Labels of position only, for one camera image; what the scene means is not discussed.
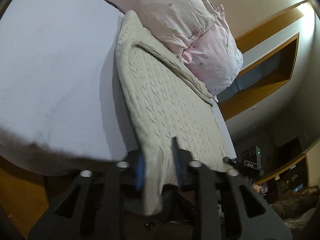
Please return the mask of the person's right hand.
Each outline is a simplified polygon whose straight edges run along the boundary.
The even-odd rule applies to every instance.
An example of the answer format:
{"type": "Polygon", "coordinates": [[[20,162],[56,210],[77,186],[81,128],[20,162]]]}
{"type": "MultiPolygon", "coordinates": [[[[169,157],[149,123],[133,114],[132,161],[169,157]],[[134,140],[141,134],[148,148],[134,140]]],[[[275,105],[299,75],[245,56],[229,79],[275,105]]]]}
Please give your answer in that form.
{"type": "Polygon", "coordinates": [[[254,183],[254,184],[252,185],[252,189],[253,189],[255,192],[257,192],[257,193],[260,193],[260,191],[261,191],[261,186],[254,183]]]}

